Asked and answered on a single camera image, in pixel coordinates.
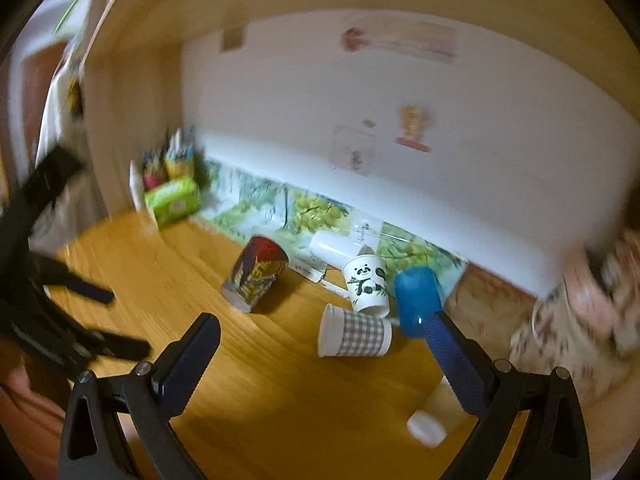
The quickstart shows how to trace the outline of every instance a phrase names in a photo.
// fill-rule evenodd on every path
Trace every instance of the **gray checkered paper cup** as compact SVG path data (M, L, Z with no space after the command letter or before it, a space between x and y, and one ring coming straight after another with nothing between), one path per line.
M318 333L318 355L383 356L391 345L391 323L386 319L328 304Z

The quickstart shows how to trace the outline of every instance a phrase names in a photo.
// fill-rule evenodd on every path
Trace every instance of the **blue cup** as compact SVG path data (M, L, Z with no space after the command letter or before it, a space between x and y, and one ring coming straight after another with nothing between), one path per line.
M400 328L407 337L424 338L424 324L442 310L438 282L429 267L402 270L394 280Z

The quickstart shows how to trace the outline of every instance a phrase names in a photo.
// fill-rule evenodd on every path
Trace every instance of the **white wall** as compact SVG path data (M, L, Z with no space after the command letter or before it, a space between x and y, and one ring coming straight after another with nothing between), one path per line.
M20 180L29 174L28 147L22 129L22 73L20 65L26 57L81 30L91 0L80 0L65 25L54 35L56 25L73 0L44 0L14 43L11 51L8 82L8 123L15 166Z
M340 47L347 11L271 18L245 46L185 44L184 123L210 155L327 194L542 293L563 255L602 249L640 162L640 126L574 70L466 23L443 64ZM427 107L431 153L399 146L398 108ZM376 126L370 175L331 168L334 127Z

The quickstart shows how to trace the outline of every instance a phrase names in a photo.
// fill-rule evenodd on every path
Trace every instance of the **green cable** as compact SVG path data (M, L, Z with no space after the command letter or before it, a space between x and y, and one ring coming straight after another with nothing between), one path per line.
M53 30L53 34L57 34L58 31L62 28L62 26L65 24L66 19L69 17L69 15L71 14L71 11L74 10L74 7L76 6L76 4L78 3L78 1L80 0L73 0L71 2L71 5L69 5L69 8L65 11L65 13L62 15L62 18L60 18L60 21L58 22L58 24L56 25L56 28Z

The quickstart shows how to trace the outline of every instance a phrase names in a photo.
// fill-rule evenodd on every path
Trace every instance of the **panda print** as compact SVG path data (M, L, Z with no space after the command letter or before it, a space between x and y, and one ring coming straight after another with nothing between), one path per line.
M351 274L351 279L347 283L355 285L356 288L354 305L358 303L358 299L363 294L386 296L386 274L385 270L381 267L376 267L375 270L372 270L369 264L361 264L360 266L354 267Z

